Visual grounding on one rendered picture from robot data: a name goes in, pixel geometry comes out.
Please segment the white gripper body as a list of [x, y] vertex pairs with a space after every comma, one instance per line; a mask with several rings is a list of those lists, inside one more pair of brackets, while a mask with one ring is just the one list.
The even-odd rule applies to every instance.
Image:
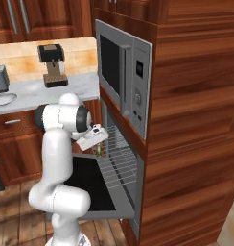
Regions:
[[108, 139], [108, 133], [103, 127], [94, 127], [90, 132], [77, 140], [77, 144], [82, 151], [85, 151], [94, 145]]

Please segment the small green fish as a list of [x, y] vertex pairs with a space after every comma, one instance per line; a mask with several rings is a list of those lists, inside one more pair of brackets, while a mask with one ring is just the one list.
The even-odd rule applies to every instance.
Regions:
[[97, 157], [102, 157], [105, 154], [105, 147], [103, 145], [103, 143], [99, 143], [96, 145], [96, 151], [95, 151], [95, 155]]

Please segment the oven door with black glass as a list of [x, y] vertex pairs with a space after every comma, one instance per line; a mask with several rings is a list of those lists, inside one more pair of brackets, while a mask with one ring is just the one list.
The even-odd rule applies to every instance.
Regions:
[[85, 220], [133, 218], [134, 209], [117, 176], [116, 169], [108, 160], [93, 155], [74, 154], [73, 174], [66, 185], [87, 191], [91, 198]]

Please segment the grey built-in oven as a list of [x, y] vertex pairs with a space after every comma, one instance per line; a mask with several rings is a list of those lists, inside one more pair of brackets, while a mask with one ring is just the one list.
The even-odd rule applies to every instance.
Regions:
[[99, 167], [115, 206], [113, 218], [127, 219], [135, 237], [138, 237], [144, 162], [104, 101], [101, 106], [108, 139], [103, 143]]

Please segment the grey microwave oven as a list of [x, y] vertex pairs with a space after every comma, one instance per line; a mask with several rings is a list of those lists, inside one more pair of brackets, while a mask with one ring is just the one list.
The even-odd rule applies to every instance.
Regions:
[[143, 139], [147, 135], [151, 70], [152, 44], [133, 36], [132, 89], [127, 118]]

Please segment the wooden cupboard door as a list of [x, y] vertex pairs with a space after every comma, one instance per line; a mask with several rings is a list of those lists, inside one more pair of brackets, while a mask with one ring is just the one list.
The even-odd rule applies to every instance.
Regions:
[[4, 186], [37, 179], [42, 174], [42, 134], [0, 139], [0, 179]]

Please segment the microwave door with dark window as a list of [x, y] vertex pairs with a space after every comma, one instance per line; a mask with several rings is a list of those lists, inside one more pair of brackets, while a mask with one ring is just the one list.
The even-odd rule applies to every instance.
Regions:
[[97, 19], [98, 76], [101, 85], [120, 109], [120, 46], [129, 45], [126, 72], [126, 108], [130, 110], [133, 36]]

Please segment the tall wooden oven cabinet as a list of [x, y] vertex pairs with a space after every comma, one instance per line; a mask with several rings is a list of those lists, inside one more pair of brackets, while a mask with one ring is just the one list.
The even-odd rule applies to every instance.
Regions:
[[153, 45], [145, 161], [129, 246], [206, 246], [234, 201], [234, 0], [91, 0], [94, 17]]

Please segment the wooden drawer front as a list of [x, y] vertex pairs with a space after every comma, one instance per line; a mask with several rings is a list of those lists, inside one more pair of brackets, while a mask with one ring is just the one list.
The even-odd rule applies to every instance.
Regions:
[[19, 111], [0, 115], [0, 135], [5, 133], [29, 133], [37, 131], [35, 111]]

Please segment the black and brown coffee machine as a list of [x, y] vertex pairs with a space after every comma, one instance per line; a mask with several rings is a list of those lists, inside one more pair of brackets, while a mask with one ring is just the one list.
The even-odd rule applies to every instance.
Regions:
[[47, 88], [67, 86], [68, 79], [60, 70], [59, 63], [65, 61], [64, 51], [60, 44], [38, 45], [39, 60], [46, 64], [47, 73], [43, 75], [44, 84]]

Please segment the grey round plate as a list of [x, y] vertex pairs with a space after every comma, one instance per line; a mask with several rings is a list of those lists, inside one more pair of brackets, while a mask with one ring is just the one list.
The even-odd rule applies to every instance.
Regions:
[[15, 93], [0, 93], [0, 106], [5, 106], [17, 98]]

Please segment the grey toaster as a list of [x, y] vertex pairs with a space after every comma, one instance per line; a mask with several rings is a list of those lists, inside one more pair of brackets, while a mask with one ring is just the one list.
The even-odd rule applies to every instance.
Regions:
[[9, 85], [10, 80], [6, 67], [4, 65], [0, 65], [0, 93], [7, 92], [9, 90]]

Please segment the wooden wall cupboards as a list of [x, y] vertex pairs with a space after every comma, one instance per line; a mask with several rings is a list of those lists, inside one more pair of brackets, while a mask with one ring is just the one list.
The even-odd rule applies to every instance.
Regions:
[[0, 43], [91, 36], [90, 0], [0, 0]]

